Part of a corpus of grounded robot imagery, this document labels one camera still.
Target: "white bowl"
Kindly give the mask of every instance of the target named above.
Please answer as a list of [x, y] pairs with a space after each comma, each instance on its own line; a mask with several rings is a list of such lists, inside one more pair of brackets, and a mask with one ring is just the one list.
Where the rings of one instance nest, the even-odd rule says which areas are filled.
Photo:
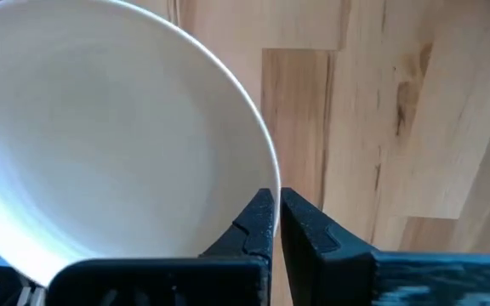
[[278, 212], [265, 124], [194, 38], [127, 3], [0, 2], [0, 256], [17, 270], [46, 286], [86, 258], [195, 257], [259, 188]]

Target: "wooden surface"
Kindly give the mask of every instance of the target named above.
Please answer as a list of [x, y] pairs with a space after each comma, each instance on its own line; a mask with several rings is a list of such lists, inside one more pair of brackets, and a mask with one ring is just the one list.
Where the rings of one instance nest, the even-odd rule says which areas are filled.
[[[389, 250], [490, 252], [490, 0], [132, 0], [263, 111], [282, 181]], [[290, 305], [280, 248], [274, 305]]]

